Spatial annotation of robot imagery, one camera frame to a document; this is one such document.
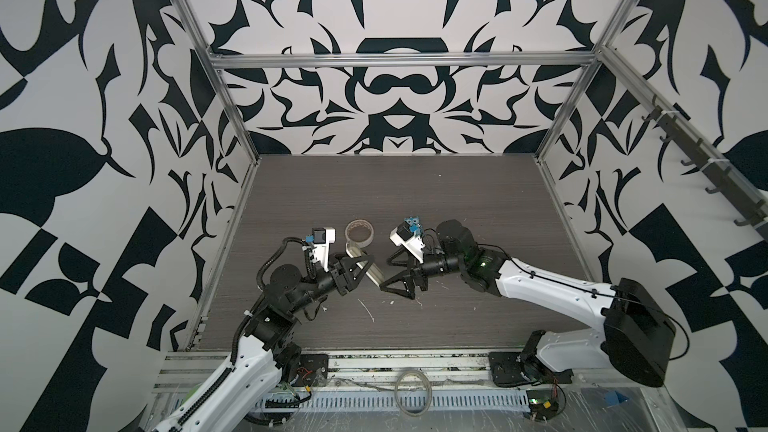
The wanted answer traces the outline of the white remote control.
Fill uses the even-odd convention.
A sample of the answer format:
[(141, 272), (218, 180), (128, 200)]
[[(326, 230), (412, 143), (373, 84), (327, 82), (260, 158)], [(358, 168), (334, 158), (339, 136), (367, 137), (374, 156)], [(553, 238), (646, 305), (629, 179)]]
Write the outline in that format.
[[(349, 257), (358, 257), (364, 254), (371, 255), (365, 249), (348, 242), (345, 245), (345, 250)], [(370, 263), (372, 263), (372, 267), (368, 272), (367, 278), (375, 285), (376, 288), (379, 288), (379, 285), (385, 280), (385, 275), (381, 268), (375, 263), (374, 259)]]

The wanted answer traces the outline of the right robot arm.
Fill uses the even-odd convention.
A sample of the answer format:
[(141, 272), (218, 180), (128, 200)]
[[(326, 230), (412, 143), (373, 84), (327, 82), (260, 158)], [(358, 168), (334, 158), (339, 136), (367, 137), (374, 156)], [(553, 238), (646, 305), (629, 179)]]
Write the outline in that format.
[(445, 245), (436, 253), (409, 257), (398, 274), (384, 280), (383, 292), (415, 299), (430, 278), (457, 274), (470, 288), (496, 297), (544, 307), (582, 324), (582, 329), (531, 333), (504, 373), (509, 386), (556, 381), (574, 369), (612, 368), (648, 387), (665, 383), (676, 321), (661, 310), (638, 282), (580, 281), (537, 268), (499, 248)]

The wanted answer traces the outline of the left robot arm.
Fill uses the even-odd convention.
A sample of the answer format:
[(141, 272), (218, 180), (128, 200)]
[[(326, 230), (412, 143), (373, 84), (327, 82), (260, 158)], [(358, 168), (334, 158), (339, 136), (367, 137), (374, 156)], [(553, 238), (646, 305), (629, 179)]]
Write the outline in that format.
[(228, 357), (156, 431), (232, 431), (265, 395), (295, 378), (301, 348), (292, 341), (298, 314), (333, 292), (354, 291), (374, 257), (330, 254), (331, 240), (317, 244), (284, 238), (258, 269), (261, 295), (244, 312)]

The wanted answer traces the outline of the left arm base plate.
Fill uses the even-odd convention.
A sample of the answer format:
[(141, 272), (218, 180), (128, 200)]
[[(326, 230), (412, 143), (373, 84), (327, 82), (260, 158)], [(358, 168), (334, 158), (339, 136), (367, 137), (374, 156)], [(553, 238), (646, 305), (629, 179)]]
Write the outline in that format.
[(327, 382), (328, 370), (328, 354), (302, 354), (290, 385), (297, 388), (322, 386)]

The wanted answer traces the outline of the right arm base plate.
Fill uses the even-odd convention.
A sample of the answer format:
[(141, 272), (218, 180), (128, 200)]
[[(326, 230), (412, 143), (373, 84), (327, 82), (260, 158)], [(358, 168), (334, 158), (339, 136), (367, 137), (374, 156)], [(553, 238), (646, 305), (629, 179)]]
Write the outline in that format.
[(523, 352), (490, 352), (488, 360), (491, 379), (497, 387), (572, 383), (572, 370), (553, 372), (535, 356)]

